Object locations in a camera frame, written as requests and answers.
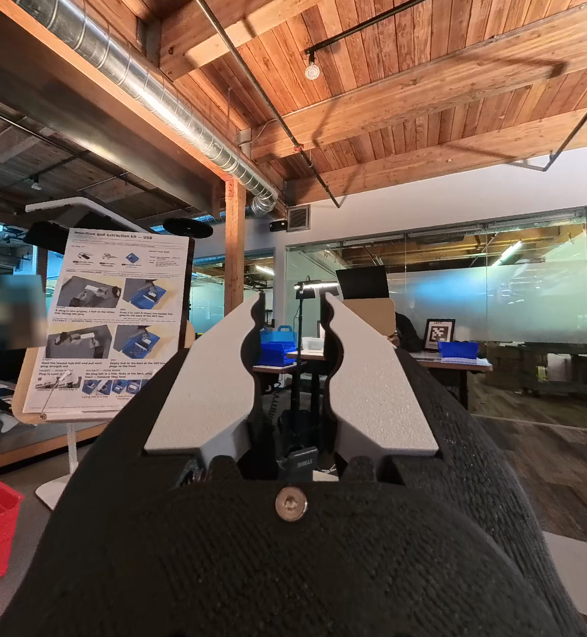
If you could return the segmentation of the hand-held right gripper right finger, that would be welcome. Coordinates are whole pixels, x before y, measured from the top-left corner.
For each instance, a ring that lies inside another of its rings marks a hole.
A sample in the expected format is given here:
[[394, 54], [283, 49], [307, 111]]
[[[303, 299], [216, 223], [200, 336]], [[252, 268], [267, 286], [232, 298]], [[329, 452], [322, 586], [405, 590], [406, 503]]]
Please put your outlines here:
[[434, 458], [439, 445], [389, 340], [326, 293], [321, 300], [325, 444], [340, 460]]

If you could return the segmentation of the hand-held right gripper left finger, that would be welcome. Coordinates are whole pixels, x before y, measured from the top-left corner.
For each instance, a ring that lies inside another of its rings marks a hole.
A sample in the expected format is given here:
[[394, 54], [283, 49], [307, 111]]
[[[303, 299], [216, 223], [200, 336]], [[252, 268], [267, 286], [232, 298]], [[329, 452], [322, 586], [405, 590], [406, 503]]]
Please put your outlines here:
[[194, 342], [146, 440], [147, 454], [192, 454], [209, 467], [218, 456], [237, 462], [250, 450], [264, 314], [264, 293], [252, 292]]

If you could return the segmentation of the black jacket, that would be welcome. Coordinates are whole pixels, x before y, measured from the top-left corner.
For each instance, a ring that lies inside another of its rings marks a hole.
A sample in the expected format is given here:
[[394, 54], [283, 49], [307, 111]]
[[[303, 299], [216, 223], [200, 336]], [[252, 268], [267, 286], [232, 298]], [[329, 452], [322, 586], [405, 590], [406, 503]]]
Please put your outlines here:
[[423, 341], [418, 336], [411, 320], [404, 314], [395, 312], [395, 328], [399, 339], [399, 346], [409, 353], [421, 352]]

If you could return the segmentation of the blue plastic bin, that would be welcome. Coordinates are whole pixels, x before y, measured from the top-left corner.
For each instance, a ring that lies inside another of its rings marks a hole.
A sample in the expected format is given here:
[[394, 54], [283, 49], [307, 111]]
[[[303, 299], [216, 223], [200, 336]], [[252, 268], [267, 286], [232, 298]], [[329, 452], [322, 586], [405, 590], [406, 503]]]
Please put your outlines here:
[[264, 341], [260, 344], [260, 354], [256, 366], [284, 368], [292, 365], [295, 358], [288, 356], [297, 350], [291, 341]]
[[438, 341], [443, 360], [471, 362], [478, 359], [480, 344], [475, 341]]

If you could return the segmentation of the wooden board panel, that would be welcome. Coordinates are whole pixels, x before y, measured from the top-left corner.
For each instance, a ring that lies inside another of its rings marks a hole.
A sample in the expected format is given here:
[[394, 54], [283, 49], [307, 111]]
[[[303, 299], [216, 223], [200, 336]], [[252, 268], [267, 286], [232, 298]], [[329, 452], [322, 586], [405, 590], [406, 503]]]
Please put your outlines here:
[[395, 304], [391, 298], [345, 299], [343, 304], [384, 337], [397, 334]]

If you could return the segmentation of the framed black-and-white tag sign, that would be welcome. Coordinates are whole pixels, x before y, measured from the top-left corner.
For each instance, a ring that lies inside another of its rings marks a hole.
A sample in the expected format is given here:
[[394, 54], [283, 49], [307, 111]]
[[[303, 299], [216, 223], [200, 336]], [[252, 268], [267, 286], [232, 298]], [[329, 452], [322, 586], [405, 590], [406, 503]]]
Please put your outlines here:
[[455, 319], [433, 319], [429, 318], [425, 323], [424, 350], [427, 352], [438, 352], [439, 343], [452, 342], [455, 332]]

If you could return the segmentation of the black monitor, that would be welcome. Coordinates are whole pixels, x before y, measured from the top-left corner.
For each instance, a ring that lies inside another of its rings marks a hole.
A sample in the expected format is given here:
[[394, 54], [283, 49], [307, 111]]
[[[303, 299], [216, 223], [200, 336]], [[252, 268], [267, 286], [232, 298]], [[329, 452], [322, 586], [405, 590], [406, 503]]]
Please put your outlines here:
[[389, 298], [383, 265], [339, 269], [336, 276], [344, 300]]

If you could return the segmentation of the wooden pillar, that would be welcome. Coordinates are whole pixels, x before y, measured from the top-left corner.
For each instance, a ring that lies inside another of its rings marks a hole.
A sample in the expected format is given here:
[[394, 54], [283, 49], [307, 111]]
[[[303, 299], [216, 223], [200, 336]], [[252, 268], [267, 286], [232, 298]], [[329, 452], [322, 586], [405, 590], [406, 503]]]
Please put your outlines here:
[[243, 302], [246, 192], [237, 180], [226, 181], [225, 316]]

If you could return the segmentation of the black oval lamp head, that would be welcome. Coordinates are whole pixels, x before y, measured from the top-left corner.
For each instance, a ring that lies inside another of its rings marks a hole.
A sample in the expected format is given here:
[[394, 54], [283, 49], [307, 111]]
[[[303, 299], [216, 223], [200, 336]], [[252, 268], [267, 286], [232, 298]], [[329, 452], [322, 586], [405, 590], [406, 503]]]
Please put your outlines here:
[[167, 218], [162, 222], [165, 232], [174, 236], [183, 236], [202, 240], [213, 235], [212, 225], [198, 219]]

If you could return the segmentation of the black ceiling pipe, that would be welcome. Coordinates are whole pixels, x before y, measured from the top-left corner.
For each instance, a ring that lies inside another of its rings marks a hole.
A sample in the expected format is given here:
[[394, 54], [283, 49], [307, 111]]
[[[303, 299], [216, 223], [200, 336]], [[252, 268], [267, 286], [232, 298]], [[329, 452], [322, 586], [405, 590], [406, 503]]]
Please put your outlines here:
[[247, 76], [248, 80], [250, 81], [250, 84], [259, 93], [260, 97], [266, 103], [268, 108], [272, 111], [274, 118], [277, 120], [277, 122], [279, 123], [279, 125], [282, 128], [283, 132], [286, 134], [287, 138], [289, 139], [289, 141], [290, 141], [290, 143], [291, 143], [291, 145], [293, 147], [294, 154], [299, 155], [303, 159], [303, 161], [305, 162], [305, 164], [307, 165], [309, 170], [312, 172], [313, 177], [320, 184], [320, 186], [324, 190], [324, 192], [327, 195], [329, 195], [329, 199], [332, 201], [334, 206], [339, 209], [341, 207], [341, 203], [339, 203], [337, 201], [336, 197], [332, 194], [329, 186], [325, 183], [325, 181], [324, 181], [324, 179], [322, 179], [320, 173], [314, 167], [314, 164], [313, 164], [311, 158], [305, 152], [305, 150], [303, 148], [303, 145], [298, 142], [298, 139], [294, 136], [293, 132], [289, 129], [289, 126], [286, 124], [285, 120], [280, 115], [278, 109], [274, 106], [272, 100], [269, 98], [269, 96], [265, 92], [263, 86], [259, 83], [259, 81], [255, 77], [255, 75], [253, 74], [253, 72], [251, 71], [251, 69], [247, 65], [246, 61], [242, 58], [240, 52], [238, 51], [236, 46], [233, 44], [231, 38], [227, 35], [225, 29], [221, 25], [221, 23], [218, 20], [218, 18], [215, 16], [215, 14], [212, 11], [212, 9], [210, 8], [210, 6], [207, 4], [206, 1], [196, 1], [196, 4], [201, 9], [203, 14], [206, 16], [206, 18], [210, 22], [210, 24], [213, 26], [215, 32], [221, 38], [222, 42], [226, 45], [226, 47], [228, 48], [228, 51], [234, 57], [235, 61], [240, 66], [240, 68], [242, 69], [244, 74]]

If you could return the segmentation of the grey conduit pipe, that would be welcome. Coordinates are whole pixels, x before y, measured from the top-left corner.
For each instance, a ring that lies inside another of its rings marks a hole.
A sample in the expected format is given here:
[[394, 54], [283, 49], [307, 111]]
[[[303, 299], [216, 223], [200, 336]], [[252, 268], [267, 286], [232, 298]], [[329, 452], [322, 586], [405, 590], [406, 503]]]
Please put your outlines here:
[[510, 163], [512, 166], [517, 166], [519, 168], [524, 168], [528, 170], [534, 170], [539, 172], [547, 172], [552, 165], [556, 162], [556, 160], [560, 157], [560, 155], [567, 149], [570, 143], [576, 138], [576, 136], [581, 132], [584, 126], [587, 123], [587, 111], [583, 117], [579, 120], [579, 122], [573, 127], [573, 129], [569, 132], [566, 139], [563, 140], [561, 145], [554, 151], [549, 154], [548, 161], [543, 165], [531, 164], [530, 160], [523, 159], [519, 161], [514, 161]]

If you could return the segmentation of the track spotlight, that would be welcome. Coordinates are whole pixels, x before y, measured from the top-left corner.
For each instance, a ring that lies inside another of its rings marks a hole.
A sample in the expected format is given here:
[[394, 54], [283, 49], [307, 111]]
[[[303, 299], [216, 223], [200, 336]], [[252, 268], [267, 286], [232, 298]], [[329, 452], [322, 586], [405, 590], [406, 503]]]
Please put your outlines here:
[[386, 20], [389, 20], [391, 18], [395, 18], [397, 15], [403, 13], [403, 12], [407, 12], [417, 6], [419, 6], [420, 4], [425, 3], [425, 1], [404, 1], [401, 2], [401, 4], [399, 4], [398, 6], [394, 6], [391, 9], [385, 10], [384, 12], [377, 14], [375, 16], [373, 16], [372, 18], [369, 18], [368, 20], [365, 20], [363, 22], [358, 23], [355, 26], [352, 26], [350, 28], [347, 28], [339, 33], [337, 33], [336, 35], [327, 37], [321, 41], [319, 41], [318, 43], [314, 43], [311, 46], [307, 47], [304, 50], [304, 55], [307, 57], [307, 66], [305, 68], [305, 77], [308, 80], [312, 80], [314, 81], [315, 79], [317, 79], [320, 76], [321, 73], [321, 69], [319, 67], [319, 65], [316, 63], [315, 61], [315, 57], [316, 54], [318, 52], [320, 52], [321, 50], [324, 50], [326, 48], [329, 48], [331, 46], [333, 46], [334, 44], [338, 44], [339, 42], [343, 41], [344, 39], [354, 36], [358, 33], [361, 33], [362, 31], [371, 28], [381, 22], [384, 22]]

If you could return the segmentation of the silver ventilation duct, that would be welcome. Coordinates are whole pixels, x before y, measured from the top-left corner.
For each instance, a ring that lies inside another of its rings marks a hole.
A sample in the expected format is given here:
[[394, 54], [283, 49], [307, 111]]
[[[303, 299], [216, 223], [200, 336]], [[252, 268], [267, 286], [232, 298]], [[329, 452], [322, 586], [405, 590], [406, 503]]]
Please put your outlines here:
[[278, 189], [234, 150], [88, 1], [15, 1], [48, 32], [138, 101], [153, 116], [252, 196], [253, 214], [276, 208]]

